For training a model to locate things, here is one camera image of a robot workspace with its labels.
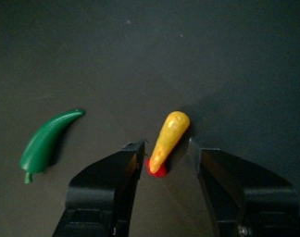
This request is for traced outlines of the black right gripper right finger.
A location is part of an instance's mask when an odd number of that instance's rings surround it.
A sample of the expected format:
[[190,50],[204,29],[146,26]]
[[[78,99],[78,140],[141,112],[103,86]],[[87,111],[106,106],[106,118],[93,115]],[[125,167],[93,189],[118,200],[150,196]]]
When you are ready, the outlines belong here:
[[292,184],[269,169],[218,148],[189,142],[214,237],[300,237]]

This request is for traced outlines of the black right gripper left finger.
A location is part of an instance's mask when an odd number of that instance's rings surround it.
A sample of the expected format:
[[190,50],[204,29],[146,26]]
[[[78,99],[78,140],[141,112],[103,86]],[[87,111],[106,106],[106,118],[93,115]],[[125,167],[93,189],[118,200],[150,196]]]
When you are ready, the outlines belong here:
[[53,237],[129,237],[144,156],[140,140],[73,177]]

